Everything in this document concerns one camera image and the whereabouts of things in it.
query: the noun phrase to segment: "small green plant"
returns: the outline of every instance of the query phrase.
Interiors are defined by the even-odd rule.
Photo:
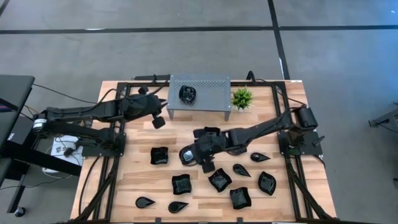
[[[232,104],[238,107],[238,110],[242,108],[244,110],[248,106],[250,106],[253,100],[253,93],[250,92],[246,87],[243,89],[238,89],[236,92],[232,92],[233,99]]]

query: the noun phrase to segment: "wooden table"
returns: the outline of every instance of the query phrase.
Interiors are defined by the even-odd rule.
[[[103,82],[99,98],[109,89],[116,88],[118,82]],[[247,128],[254,124],[266,121],[276,116],[275,106],[270,87],[248,87],[254,94],[252,106],[244,111],[233,109],[229,121],[224,121],[223,113],[202,111],[176,111],[174,120],[171,121],[167,111],[163,110],[162,116],[166,125],[156,130],[152,126],[152,117],[131,121],[126,124],[127,143],[124,155],[120,159],[116,191],[111,214],[112,222],[154,222],[155,217],[161,217],[164,222],[236,222],[237,217],[243,217],[245,222],[265,221],[294,221],[294,212],[290,189],[287,180],[284,158],[279,154],[279,145],[276,133],[254,140],[248,147],[248,152],[240,156],[230,156],[225,153],[215,157],[216,169],[223,168],[232,178],[230,184],[223,192],[218,193],[209,183],[201,166],[184,167],[178,158],[182,147],[193,142],[194,129],[205,126],[216,126],[221,129]],[[303,83],[301,81],[286,81],[288,97],[307,102]],[[168,88],[158,92],[159,98],[167,99]],[[106,100],[112,100],[114,94],[109,94]],[[94,128],[105,128],[109,124],[94,122]],[[150,150],[152,147],[166,146],[169,148],[169,163],[163,166],[150,164]],[[260,152],[271,159],[256,163],[250,160],[252,152]],[[73,204],[71,218],[78,216],[78,203],[81,188],[94,161],[94,157],[84,160],[80,180]],[[303,169],[309,191],[317,202],[331,216],[336,215],[328,180],[322,163],[313,156],[302,156]],[[233,172],[235,163],[242,164],[252,175],[243,177]],[[102,158],[95,165],[86,186],[82,209],[87,206],[97,191],[98,181],[102,166]],[[277,188],[273,196],[261,192],[257,186],[259,174],[266,171],[277,180]],[[173,195],[171,179],[173,175],[190,174],[192,193]],[[241,210],[233,210],[229,198],[229,190],[238,187],[247,187],[252,200],[252,206]],[[305,217],[305,207],[302,194],[297,189],[298,200],[302,217]],[[149,197],[156,203],[145,209],[135,206],[138,197]],[[99,217],[104,217],[106,199],[105,192]],[[172,201],[188,202],[189,206],[177,214],[171,214],[167,208]]]

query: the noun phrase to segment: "gray concrete floor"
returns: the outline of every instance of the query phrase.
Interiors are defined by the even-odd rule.
[[[396,1],[277,0],[280,26],[398,24]],[[11,0],[0,29],[167,26],[269,26],[265,0]],[[281,32],[292,79],[303,80],[320,124],[326,172],[338,216],[396,223],[398,143],[368,120],[398,101],[398,30]],[[0,73],[34,75],[36,83],[95,101],[103,80],[153,73],[227,73],[281,79],[273,31],[162,34],[0,35]],[[34,88],[27,104],[80,106]],[[26,185],[49,181],[33,167]],[[67,220],[78,179],[27,189],[26,216],[5,214],[13,190],[0,191],[0,223]],[[16,184],[7,181],[3,187]]]

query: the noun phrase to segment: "chair wheel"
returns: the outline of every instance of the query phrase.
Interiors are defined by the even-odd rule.
[[[15,217],[23,217],[26,213],[26,209],[22,207],[18,207],[17,210],[14,212]]]

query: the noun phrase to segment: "black metal frame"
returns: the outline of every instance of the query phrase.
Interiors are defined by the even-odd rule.
[[[142,83],[142,82],[132,82],[132,83],[126,83],[126,82],[120,82],[118,83],[117,86],[117,90],[118,93],[116,95],[116,99],[120,98],[120,92],[125,92],[126,95],[131,94],[131,88],[132,87],[141,87],[142,85],[146,85],[148,87],[159,87],[161,85],[164,85],[164,81],[159,81],[158,80],[168,80],[170,77],[168,75],[162,75],[162,76],[157,76],[157,75],[153,75],[153,76],[148,76],[148,77],[137,77],[136,80],[147,80],[148,82],[146,83]],[[277,92],[277,88],[279,88],[281,90],[281,95],[282,95],[282,100],[284,102],[284,108],[289,108],[289,99],[287,98],[287,91],[286,91],[286,86],[285,86],[285,82],[283,81],[276,81],[276,82],[257,82],[254,74],[252,73],[252,71],[250,71],[246,77],[246,80],[248,81],[231,81],[231,86],[269,86],[271,87],[272,90],[272,96],[274,99],[274,104],[275,104],[275,111],[277,113],[277,116],[279,116],[282,111],[280,108],[280,104],[279,104],[279,97],[278,97],[278,92]],[[111,127],[114,128],[115,127],[115,123],[111,123]],[[120,129],[119,129],[119,133],[123,133],[124,132],[124,124],[120,125]],[[287,176],[288,176],[288,180],[289,180],[289,187],[290,187],[290,192],[291,192],[291,196],[292,196],[292,204],[293,204],[293,209],[294,209],[294,215],[295,215],[295,219],[296,222],[298,222],[299,220],[302,220],[301,214],[300,214],[300,206],[299,206],[299,201],[297,198],[297,191],[295,188],[295,181],[294,179],[296,179],[296,181],[300,181],[299,185],[301,185],[300,189],[305,189],[305,191],[303,192],[303,199],[305,202],[305,210],[306,210],[306,214],[307,214],[307,221],[311,221],[314,220],[313,219],[313,215],[312,215],[312,208],[310,205],[310,202],[307,200],[307,198],[312,198],[312,196],[310,195],[310,193],[306,190],[307,184],[305,181],[305,175],[304,175],[304,171],[303,171],[303,165],[302,165],[302,161],[301,161],[301,157],[300,156],[295,156],[294,160],[297,166],[297,170],[298,170],[298,177],[292,177],[292,175],[289,175],[289,168],[292,169],[292,161],[290,158],[290,155],[285,154],[284,155],[285,158],[285,164],[286,164],[286,169],[287,169]],[[118,172],[118,165],[119,165],[119,157],[115,157],[114,158],[114,164],[113,164],[113,168],[112,171],[116,172],[115,176],[113,177],[113,180],[111,181],[110,185],[109,185],[109,194],[108,194],[108,200],[106,203],[106,213],[105,213],[105,219],[106,220],[110,220],[111,218],[111,210],[112,210],[112,206],[113,206],[113,197],[114,197],[114,191],[116,188],[116,175]],[[102,188],[103,184],[105,182],[105,180],[107,179],[107,172],[108,172],[108,164],[109,164],[109,158],[108,157],[104,157],[103,160],[103,164],[102,164],[102,168],[101,168],[101,175],[99,178],[99,186],[98,188]],[[93,214],[93,220],[98,220],[99,217],[99,212],[100,212],[100,206],[101,206],[101,200],[98,201],[98,203],[96,204],[95,208],[94,208],[94,214]],[[160,223],[161,218],[157,218],[157,221],[155,221],[154,223]],[[241,218],[238,218],[238,223],[258,223],[258,222],[244,222]]]

